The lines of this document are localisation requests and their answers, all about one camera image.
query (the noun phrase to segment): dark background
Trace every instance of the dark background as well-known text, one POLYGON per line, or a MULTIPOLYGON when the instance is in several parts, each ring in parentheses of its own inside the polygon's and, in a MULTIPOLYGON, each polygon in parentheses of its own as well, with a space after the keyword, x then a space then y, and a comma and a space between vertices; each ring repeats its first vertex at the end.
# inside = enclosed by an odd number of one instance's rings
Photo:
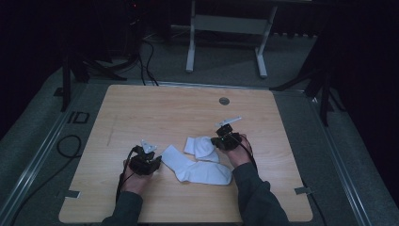
MULTIPOLYGON (((211 11, 213 2, 204 0, 201 9, 211 11)), ((154 8, 156 13, 148 20, 167 38, 165 25, 189 24, 190 1, 165 3, 154 8)), ((331 59, 333 86, 398 204, 398 3, 361 1, 337 11, 332 5, 320 6, 327 1, 317 3, 280 4, 272 32, 288 37, 318 35, 308 67, 316 67, 339 49, 338 57, 331 59)), ((225 9, 227 14, 241 13, 234 4, 225 9)), ((132 38, 128 22, 123 1, 2 1, 0 137, 18 120, 47 77, 60 68, 66 49, 102 60, 128 55, 131 46, 124 46, 132 38)))

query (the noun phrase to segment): cable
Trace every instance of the cable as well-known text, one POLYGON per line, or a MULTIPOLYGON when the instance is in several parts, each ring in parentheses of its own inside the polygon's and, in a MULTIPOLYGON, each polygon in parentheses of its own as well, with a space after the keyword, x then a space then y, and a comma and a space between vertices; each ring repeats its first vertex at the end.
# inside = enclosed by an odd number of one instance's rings
POLYGON ((59 169, 55 174, 53 174, 50 178, 48 178, 44 183, 42 183, 38 188, 36 188, 27 198, 24 199, 23 203, 20 205, 20 207, 17 209, 16 213, 14 214, 14 217, 12 218, 11 221, 11 226, 15 224, 15 221, 17 220, 18 215, 20 214, 20 212, 23 210, 24 206, 27 204, 27 202, 38 192, 40 191, 47 183, 49 183, 51 180, 53 180, 54 177, 56 177, 61 171, 63 171, 65 168, 68 167, 68 165, 70 165, 70 163, 73 161, 73 159, 78 158, 80 156, 82 156, 81 154, 79 154, 80 148, 82 147, 82 140, 80 139, 80 137, 78 137, 77 135, 68 135, 63 137, 61 140, 58 141, 57 145, 56 145, 56 150, 58 151, 59 154, 61 154, 62 156, 69 158, 70 160, 61 168, 59 169), (76 152, 73 155, 67 155, 64 154, 63 152, 61 152, 59 145, 60 143, 65 140, 66 138, 69 137, 75 137, 78 140, 78 147, 76 149, 76 152))
MULTIPOLYGON (((301 178, 301 180, 302 180, 302 184, 303 184, 305 187, 308 187, 308 186, 306 185, 305 181, 303 180, 303 178, 301 178)), ((327 226, 326 218, 324 217, 323 212, 322 212, 322 209, 320 208, 320 206, 319 206, 319 204, 317 203, 316 199, 314 198, 314 196, 313 196, 312 193, 309 194, 309 196, 311 196, 311 199, 313 200, 314 204, 316 205, 317 211, 319 212, 320 217, 321 217, 322 220, 323 220, 323 224, 327 226)))
POLYGON ((117 202, 117 201, 118 201, 118 198, 120 197, 120 190, 122 189, 123 184, 127 181, 127 179, 129 179, 131 176, 133 176, 133 175, 135 174, 135 173, 132 173, 132 175, 130 175, 129 177, 127 177, 125 180, 123 180, 124 175, 125 175, 125 173, 126 173, 127 166, 129 165, 130 157, 132 156, 132 153, 133 153, 134 149, 135 149, 135 148, 133 148, 133 149, 129 152, 129 154, 127 155, 126 161, 125 161, 125 163, 124 163, 123 172, 122 172, 122 174, 120 175, 120 181, 118 182, 117 195, 116 195, 116 200, 115 200, 115 202, 117 202))
POLYGON ((147 64, 146 64, 146 66, 144 66, 144 63, 143 63, 143 59, 142 59, 142 57, 141 57, 141 54, 139 54, 138 55, 138 62, 140 62, 140 76, 141 76, 141 81, 143 82, 143 85, 144 86, 147 86, 147 84, 146 84, 146 82, 144 81, 144 71, 146 71, 146 73, 147 73, 147 76, 150 78, 150 80, 152 81, 152 84, 154 85, 154 86, 159 86, 159 84, 158 84, 158 82, 156 81, 156 79, 153 77, 153 74, 150 72, 150 70, 149 70, 149 67, 150 67, 150 61, 151 61, 151 59, 152 59, 152 56, 153 56, 153 45, 151 44, 151 43, 149 43, 148 41, 146 41, 146 40, 142 40, 144 43, 146 43, 146 44, 148 44, 151 48, 152 48, 152 51, 151 51, 151 53, 150 53, 150 56, 149 56, 149 59, 147 60, 147 64))
POLYGON ((247 154, 248 154, 248 157, 249 157, 250 161, 252 162, 252 165, 255 167, 255 170, 258 171, 258 166, 256 165, 255 158, 253 157, 253 151, 252 151, 252 147, 250 146, 249 140, 248 140, 246 137, 240 135, 240 137, 244 138, 244 139, 247 141, 247 143, 248 143, 249 148, 251 149, 251 151, 249 151, 249 150, 241 143, 241 141, 237 140, 234 136, 232 136, 231 134, 229 134, 229 136, 230 136, 232 139, 234 139, 241 147, 243 147, 244 150, 246 150, 246 152, 247 152, 247 154))

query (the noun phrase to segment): metal stand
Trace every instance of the metal stand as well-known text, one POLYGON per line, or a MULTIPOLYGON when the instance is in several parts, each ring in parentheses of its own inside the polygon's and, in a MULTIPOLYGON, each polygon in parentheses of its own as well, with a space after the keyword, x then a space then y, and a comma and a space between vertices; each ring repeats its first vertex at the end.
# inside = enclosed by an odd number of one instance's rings
POLYGON ((258 62, 259 76, 262 78, 266 78, 267 72, 263 59, 263 51, 267 42, 267 38, 270 34, 270 29, 276 15, 277 8, 278 7, 272 7, 269 13, 269 18, 267 20, 196 15, 196 0, 192 0, 190 45, 188 47, 187 64, 185 70, 188 73, 194 71, 194 58, 196 52, 196 30, 243 33, 263 36, 261 45, 255 48, 255 56, 258 62))

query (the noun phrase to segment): hand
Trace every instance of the hand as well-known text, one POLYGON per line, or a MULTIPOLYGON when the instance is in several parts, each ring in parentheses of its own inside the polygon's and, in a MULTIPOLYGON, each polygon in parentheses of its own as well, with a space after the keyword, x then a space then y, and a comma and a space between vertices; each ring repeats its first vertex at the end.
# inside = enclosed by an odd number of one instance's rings
MULTIPOLYGON (((241 137, 242 137, 241 144, 244 145, 244 147, 246 147, 250 152, 252 152, 250 145, 247 141, 247 135, 243 134, 241 135, 241 137)), ((241 166, 245 163, 251 162, 247 151, 241 145, 238 145, 235 149, 231 151, 224 151, 224 150, 220 151, 230 159, 230 162, 234 168, 241 166)))
POLYGON ((150 175, 137 175, 135 174, 128 166, 126 168, 123 181, 124 184, 122 185, 121 191, 129 191, 134 192, 137 195, 142 195, 144 192, 147 184, 150 182, 152 178, 152 174, 150 175))

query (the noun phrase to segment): gray carpet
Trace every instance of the gray carpet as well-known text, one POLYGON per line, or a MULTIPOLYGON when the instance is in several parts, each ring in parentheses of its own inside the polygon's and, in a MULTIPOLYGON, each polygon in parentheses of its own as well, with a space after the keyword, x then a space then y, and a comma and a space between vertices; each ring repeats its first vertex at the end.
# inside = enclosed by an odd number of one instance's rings
MULTIPOLYGON (((262 79, 258 76, 251 48, 226 45, 215 47, 211 46, 208 41, 200 41, 197 48, 195 70, 193 73, 186 73, 184 71, 187 54, 185 40, 182 36, 172 43, 152 40, 154 54, 150 70, 158 81, 266 89, 294 78, 314 44, 314 40, 307 38, 289 40, 286 37, 271 37, 264 54, 269 77, 262 79)), ((143 59, 148 58, 150 50, 149 45, 143 46, 143 59)), ((125 82, 126 84, 141 83, 138 67, 120 75, 129 78, 129 81, 125 82)), ((89 84, 72 84, 74 90, 82 89, 83 92, 75 98, 76 101, 70 111, 87 112, 90 114, 89 120, 86 124, 63 123, 56 141, 66 135, 75 134, 82 138, 83 144, 86 143, 106 89, 112 83, 116 82, 96 77, 91 79, 89 84)), ((0 188, 2 192, 0 202, 2 204, 11 194, 19 176, 24 172, 25 166, 40 148, 47 132, 58 117, 63 116, 63 113, 59 112, 61 98, 53 96, 56 88, 60 86, 61 73, 57 72, 49 77, 21 118, 1 140, 0 176, 2 183, 0 188)), ((306 82, 298 84, 290 90, 275 93, 299 172, 314 191, 313 196, 326 218, 327 225, 358 225, 343 184, 331 160, 327 139, 323 134, 323 126, 314 114, 310 100, 302 93, 294 91, 294 89, 304 89, 305 87, 306 82)), ((373 225, 397 225, 399 222, 398 209, 379 178, 356 128, 346 113, 339 111, 335 105, 333 108, 335 111, 328 113, 329 131, 333 135, 343 162, 358 189, 363 207, 368 213, 371 223, 373 225)), ((72 138, 61 144, 61 149, 69 154, 72 154, 77 148, 77 142, 72 138)), ((56 146, 53 146, 28 194, 67 161, 68 159, 56 151, 56 146)), ((59 222, 57 215, 63 203, 63 192, 69 188, 78 161, 78 159, 74 159, 67 168, 26 203, 17 217, 15 225, 64 225, 59 222)), ((311 198, 310 203, 314 215, 313 220, 304 223, 294 222, 293 225, 323 225, 321 213, 311 198)))

